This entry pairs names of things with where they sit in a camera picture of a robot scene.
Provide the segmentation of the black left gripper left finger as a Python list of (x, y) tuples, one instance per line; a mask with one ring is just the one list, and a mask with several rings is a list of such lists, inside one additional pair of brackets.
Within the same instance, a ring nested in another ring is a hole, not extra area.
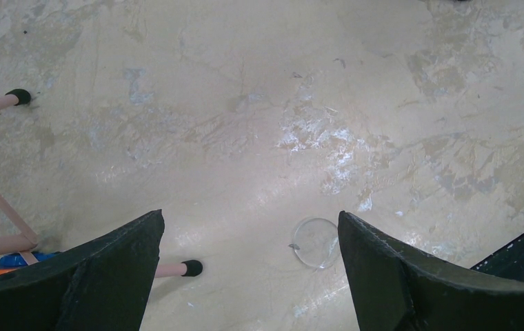
[(102, 237), (0, 275), (0, 330), (138, 330), (165, 229), (153, 210)]

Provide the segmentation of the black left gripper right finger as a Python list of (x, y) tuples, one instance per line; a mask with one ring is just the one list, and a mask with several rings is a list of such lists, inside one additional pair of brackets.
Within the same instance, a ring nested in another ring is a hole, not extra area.
[(524, 282), (464, 268), (339, 213), (362, 330), (524, 330)]

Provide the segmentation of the clear round dealer button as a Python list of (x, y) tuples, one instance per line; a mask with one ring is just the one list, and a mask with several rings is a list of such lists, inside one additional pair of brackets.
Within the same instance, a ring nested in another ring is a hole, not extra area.
[(295, 227), (289, 247), (306, 266), (329, 268), (340, 256), (338, 228), (328, 219), (305, 218)]

